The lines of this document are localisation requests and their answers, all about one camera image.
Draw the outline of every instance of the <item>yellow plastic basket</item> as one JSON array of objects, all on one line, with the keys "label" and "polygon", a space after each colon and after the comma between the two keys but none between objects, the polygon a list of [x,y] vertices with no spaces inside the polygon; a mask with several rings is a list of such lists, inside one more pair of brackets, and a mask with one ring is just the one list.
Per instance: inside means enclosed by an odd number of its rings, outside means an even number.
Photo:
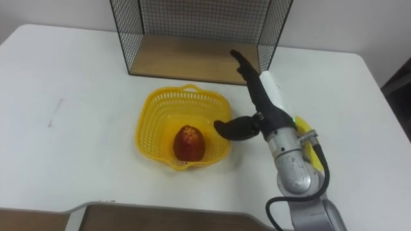
[{"label": "yellow plastic basket", "polygon": [[[144,104],[136,131],[136,146],[148,158],[167,163],[175,170],[206,166],[223,159],[230,142],[215,131],[215,120],[229,121],[228,101],[195,85],[165,87],[151,93]],[[198,128],[205,139],[205,155],[198,162],[179,161],[173,152],[174,137],[184,126]]]}]

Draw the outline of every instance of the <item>wooden board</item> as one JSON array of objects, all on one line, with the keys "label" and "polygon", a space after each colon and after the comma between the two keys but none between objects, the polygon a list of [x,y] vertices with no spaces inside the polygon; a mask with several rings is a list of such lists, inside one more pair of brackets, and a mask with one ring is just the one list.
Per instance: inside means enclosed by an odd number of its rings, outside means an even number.
[{"label": "wooden board", "polygon": [[259,71],[257,45],[221,40],[144,35],[131,74],[244,85],[235,49]]},{"label": "wooden board", "polygon": [[93,205],[82,231],[269,231],[250,216],[175,209]]},{"label": "wooden board", "polygon": [[1,231],[64,231],[68,214],[0,210]]}]

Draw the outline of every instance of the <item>black wire mesh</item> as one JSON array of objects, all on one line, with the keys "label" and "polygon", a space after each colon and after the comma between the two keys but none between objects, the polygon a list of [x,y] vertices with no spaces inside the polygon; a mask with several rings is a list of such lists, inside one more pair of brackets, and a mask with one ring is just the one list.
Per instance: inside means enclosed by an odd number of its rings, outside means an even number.
[{"label": "black wire mesh", "polygon": [[110,0],[130,72],[144,33],[257,45],[268,70],[293,0]]},{"label": "black wire mesh", "polygon": [[270,0],[141,0],[146,33],[257,44]]},{"label": "black wire mesh", "polygon": [[270,67],[292,3],[293,0],[271,0],[257,48],[260,71]]},{"label": "black wire mesh", "polygon": [[138,0],[110,0],[117,32],[123,49],[127,70],[130,72],[141,39],[143,24]]}]

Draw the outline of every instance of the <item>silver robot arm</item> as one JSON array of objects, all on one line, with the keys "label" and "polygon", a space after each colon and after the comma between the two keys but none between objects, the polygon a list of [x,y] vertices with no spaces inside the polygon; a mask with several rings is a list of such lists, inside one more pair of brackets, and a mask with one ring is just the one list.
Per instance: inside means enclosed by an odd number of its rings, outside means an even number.
[{"label": "silver robot arm", "polygon": [[[307,198],[319,192],[324,176],[310,164],[302,145],[310,142],[319,147],[315,130],[299,137],[292,128],[280,128],[268,136],[267,143],[277,168],[277,184],[286,197]],[[271,201],[267,203],[269,212]],[[289,201],[291,220],[296,231],[346,231],[346,227],[335,205],[327,199],[326,193],[308,201]]]},{"label": "silver robot arm", "polygon": [[[337,208],[325,193],[329,184],[329,169],[317,134],[312,130],[299,136],[293,119],[271,102],[257,70],[241,53],[231,51],[231,55],[240,64],[237,71],[247,82],[257,113],[227,123],[215,121],[214,128],[222,137],[232,141],[243,141],[259,132],[263,134],[278,171],[279,190],[284,195],[267,201],[265,209],[271,223],[277,231],[283,230],[272,217],[270,206],[277,201],[286,201],[295,231],[345,231]],[[324,176],[306,158],[302,149],[304,142],[311,142],[324,167]]]}]

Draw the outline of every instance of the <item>wire mesh cage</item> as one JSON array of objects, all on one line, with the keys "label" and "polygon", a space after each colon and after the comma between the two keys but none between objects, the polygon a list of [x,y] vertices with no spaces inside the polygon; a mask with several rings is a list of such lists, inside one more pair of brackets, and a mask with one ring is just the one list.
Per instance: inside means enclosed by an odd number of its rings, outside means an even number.
[{"label": "wire mesh cage", "polygon": [[110,0],[132,75],[245,84],[229,51],[268,70],[293,0]]}]

